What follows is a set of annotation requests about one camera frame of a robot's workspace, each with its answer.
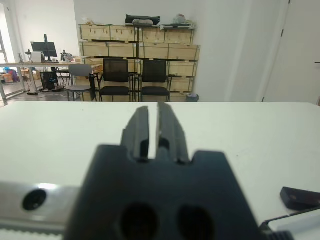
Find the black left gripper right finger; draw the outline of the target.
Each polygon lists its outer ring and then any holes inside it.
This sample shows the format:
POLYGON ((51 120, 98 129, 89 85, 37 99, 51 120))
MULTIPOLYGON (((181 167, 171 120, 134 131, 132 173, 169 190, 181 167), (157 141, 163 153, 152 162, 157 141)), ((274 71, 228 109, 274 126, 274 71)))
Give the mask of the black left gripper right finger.
POLYGON ((175 163, 188 163, 189 154, 185 132, 173 108, 158 103, 156 125, 156 159, 175 163))

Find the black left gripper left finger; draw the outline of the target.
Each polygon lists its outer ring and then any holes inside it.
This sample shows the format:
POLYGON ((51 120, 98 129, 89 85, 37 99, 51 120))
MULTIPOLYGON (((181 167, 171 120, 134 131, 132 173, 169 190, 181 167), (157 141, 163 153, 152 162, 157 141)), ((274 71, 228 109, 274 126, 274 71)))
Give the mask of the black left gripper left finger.
POLYGON ((147 106, 136 109, 126 128, 122 131, 121 145, 126 147, 129 156, 136 161, 147 161, 150 132, 147 106))

